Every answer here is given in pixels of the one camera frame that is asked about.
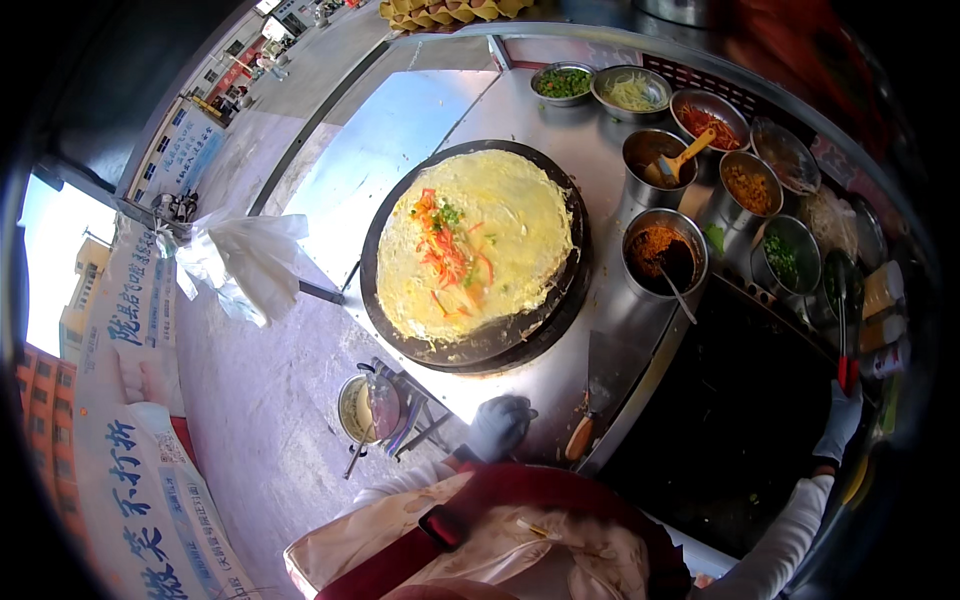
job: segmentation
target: round griddle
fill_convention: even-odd
[[[376,294],[377,249],[380,234],[396,202],[420,175],[420,171],[440,164],[451,156],[482,150],[503,150],[530,160],[547,177],[567,190],[566,209],[570,211],[570,239],[574,250],[547,285],[552,286],[538,308],[498,319],[474,330],[456,342],[435,342],[408,338],[400,334],[380,307]],[[390,191],[373,217],[360,257],[360,291],[373,326],[384,340],[411,360],[444,372],[490,372],[515,367],[542,354],[573,323],[587,295],[593,247],[587,209],[580,192],[560,167],[542,153],[516,142],[487,139],[453,146],[420,163]]]

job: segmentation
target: shredded potato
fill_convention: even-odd
[[[630,77],[620,75],[613,83],[607,81],[600,95],[612,105],[634,112],[650,112],[667,103],[666,89],[637,73],[631,73]]]

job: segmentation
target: orange building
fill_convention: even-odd
[[[87,548],[86,527],[73,463],[73,392],[77,366],[27,344],[16,368],[23,427],[63,527],[78,549]]]

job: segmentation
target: sky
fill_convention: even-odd
[[[30,176],[20,225],[26,228],[30,270],[30,321],[27,342],[60,356],[60,314],[70,302],[79,274],[74,272],[84,229],[113,239],[116,211],[65,183],[58,192]]]

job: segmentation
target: spatula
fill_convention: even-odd
[[[665,155],[658,156],[656,160],[648,164],[647,168],[643,170],[643,179],[656,187],[677,187],[677,185],[680,184],[680,167],[684,166],[685,162],[706,148],[710,142],[716,139],[716,136],[716,130],[713,127],[708,128],[700,134],[700,137],[693,140],[693,143],[687,146],[676,158],[670,158]]]

